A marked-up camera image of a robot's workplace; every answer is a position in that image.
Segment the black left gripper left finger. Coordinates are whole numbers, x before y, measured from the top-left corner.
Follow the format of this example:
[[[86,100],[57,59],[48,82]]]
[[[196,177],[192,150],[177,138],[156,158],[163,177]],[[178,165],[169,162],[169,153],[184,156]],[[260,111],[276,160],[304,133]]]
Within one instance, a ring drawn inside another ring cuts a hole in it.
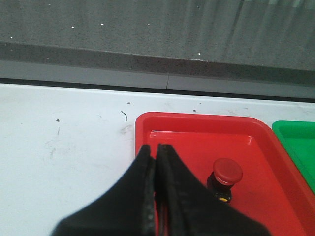
[[[123,176],[101,197],[62,219],[54,236],[154,236],[155,160],[143,145]]]

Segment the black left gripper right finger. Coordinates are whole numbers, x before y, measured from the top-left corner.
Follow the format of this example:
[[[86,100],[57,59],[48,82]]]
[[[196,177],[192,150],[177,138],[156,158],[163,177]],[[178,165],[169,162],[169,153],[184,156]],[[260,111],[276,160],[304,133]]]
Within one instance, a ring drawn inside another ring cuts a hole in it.
[[[216,199],[171,145],[158,145],[155,191],[160,236],[270,235],[263,224]]]

